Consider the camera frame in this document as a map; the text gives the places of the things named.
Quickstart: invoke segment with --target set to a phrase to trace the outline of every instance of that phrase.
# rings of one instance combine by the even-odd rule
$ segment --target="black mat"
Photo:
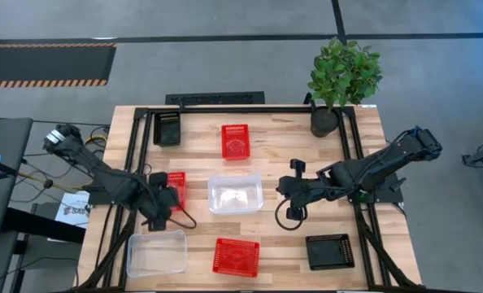
[[[166,94],[166,105],[242,105],[265,104],[265,93]]]
[[[116,44],[0,45],[0,88],[105,85]]]

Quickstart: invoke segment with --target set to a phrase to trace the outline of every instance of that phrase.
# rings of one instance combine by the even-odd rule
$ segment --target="concrete floor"
[[[340,3],[346,33],[483,32],[483,1]],[[329,0],[0,0],[0,39],[336,31]],[[107,86],[0,89],[0,116],[109,123],[115,105],[216,91],[264,90],[267,103],[300,103],[323,43],[119,44]],[[422,280],[432,288],[483,292],[483,168],[460,163],[483,143],[483,39],[360,43],[381,53],[385,78],[366,103],[378,105],[386,137],[420,125],[444,146],[438,160],[399,171],[407,177],[402,192]],[[34,125],[28,152],[41,151],[50,128]],[[51,158],[34,162],[56,173],[66,168]],[[74,173],[65,183],[84,180]],[[19,186],[15,198],[33,192]],[[66,289],[72,278],[70,266],[31,271],[22,292]]]

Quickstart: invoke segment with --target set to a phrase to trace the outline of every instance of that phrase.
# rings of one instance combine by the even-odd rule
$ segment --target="black desk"
[[[0,120],[0,163],[16,170],[20,168],[32,123],[30,118]],[[20,248],[20,254],[23,253],[23,246],[16,246],[18,232],[75,243],[82,243],[85,235],[85,230],[80,227],[9,208],[14,184],[15,177],[0,179],[0,277],[7,273],[16,248]],[[5,278],[2,278],[0,292],[4,282]]]

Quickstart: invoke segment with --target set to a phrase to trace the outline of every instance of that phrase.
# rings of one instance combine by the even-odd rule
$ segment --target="clear plastic container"
[[[126,272],[130,278],[180,273],[187,266],[184,231],[133,234],[128,240]]]
[[[217,215],[256,212],[263,206],[260,175],[212,176],[209,188],[209,209]]]

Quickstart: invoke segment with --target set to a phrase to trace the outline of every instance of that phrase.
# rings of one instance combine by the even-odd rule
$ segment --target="red basket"
[[[250,157],[249,125],[222,126],[222,156],[226,160]]]
[[[184,172],[173,172],[168,173],[168,185],[173,186],[178,190],[178,202],[182,207],[184,207],[185,201],[185,173]],[[181,211],[180,207],[171,207],[171,210]]]
[[[256,278],[258,262],[259,243],[227,238],[216,240],[214,273]]]

